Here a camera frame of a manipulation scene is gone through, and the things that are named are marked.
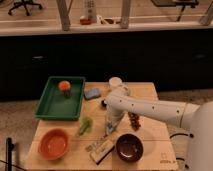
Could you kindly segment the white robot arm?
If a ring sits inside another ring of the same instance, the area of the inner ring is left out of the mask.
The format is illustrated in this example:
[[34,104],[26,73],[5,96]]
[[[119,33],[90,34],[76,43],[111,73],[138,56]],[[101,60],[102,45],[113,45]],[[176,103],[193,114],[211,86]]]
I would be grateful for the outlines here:
[[196,105],[137,99],[130,96],[126,86],[113,89],[105,101],[107,135],[116,130],[124,112],[175,125],[190,133],[184,171],[213,171],[213,101]]

